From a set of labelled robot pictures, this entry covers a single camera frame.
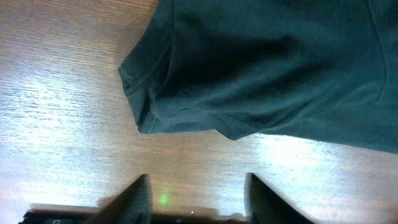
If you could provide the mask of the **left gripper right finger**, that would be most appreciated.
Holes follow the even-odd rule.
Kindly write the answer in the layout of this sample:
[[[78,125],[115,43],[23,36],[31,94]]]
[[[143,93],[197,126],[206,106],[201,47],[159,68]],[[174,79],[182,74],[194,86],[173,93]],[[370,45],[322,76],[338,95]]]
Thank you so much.
[[[253,173],[246,174],[244,194],[252,224],[313,224]]]

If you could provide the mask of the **dark green Nike t-shirt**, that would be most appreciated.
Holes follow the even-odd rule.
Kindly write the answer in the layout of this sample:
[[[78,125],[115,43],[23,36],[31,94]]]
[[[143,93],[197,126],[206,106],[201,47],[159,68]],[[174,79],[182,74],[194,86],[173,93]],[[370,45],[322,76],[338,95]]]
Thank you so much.
[[[397,1],[160,1],[119,68],[142,134],[397,152]]]

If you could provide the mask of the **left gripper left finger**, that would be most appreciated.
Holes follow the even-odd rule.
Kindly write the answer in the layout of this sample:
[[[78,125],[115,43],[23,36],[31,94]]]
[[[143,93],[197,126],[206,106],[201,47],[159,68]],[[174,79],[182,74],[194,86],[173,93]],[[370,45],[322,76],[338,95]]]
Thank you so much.
[[[148,174],[142,174],[107,207],[85,224],[150,224],[152,190]]]

